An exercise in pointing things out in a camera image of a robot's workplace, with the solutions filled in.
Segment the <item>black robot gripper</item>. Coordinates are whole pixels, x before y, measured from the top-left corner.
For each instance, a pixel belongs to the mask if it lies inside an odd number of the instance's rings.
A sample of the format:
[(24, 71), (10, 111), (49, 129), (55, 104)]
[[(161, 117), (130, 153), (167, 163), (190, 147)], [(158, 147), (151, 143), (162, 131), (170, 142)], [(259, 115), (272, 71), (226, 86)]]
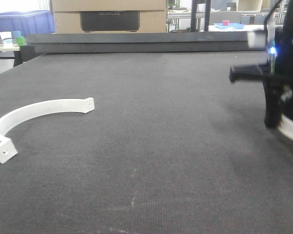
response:
[[(289, 1), (283, 29), (276, 36), (277, 58), (275, 72), (293, 78), (293, 0)], [(271, 75), (268, 64), (236, 65), (230, 68), (229, 80), (236, 81), (263, 81)], [(276, 128), (281, 115), (293, 121), (293, 83), (288, 84), (292, 96), (281, 100), (285, 84), (281, 82), (264, 81), (266, 113), (264, 123), (266, 128)]]

